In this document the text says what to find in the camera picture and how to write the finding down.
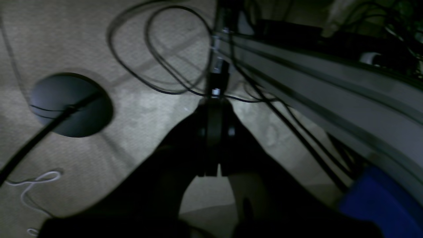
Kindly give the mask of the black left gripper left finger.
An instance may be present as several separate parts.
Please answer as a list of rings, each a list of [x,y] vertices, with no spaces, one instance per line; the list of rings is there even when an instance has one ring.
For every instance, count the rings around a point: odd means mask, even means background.
[[[40,238],[189,238],[179,220],[184,193],[203,171],[207,99],[164,137],[154,152],[97,204],[45,221]]]

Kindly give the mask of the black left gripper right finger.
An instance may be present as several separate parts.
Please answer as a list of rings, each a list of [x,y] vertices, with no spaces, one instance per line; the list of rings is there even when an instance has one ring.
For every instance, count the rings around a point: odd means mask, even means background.
[[[382,238],[309,193],[269,156],[226,99],[207,99],[207,175],[229,179],[239,224],[235,238]]]

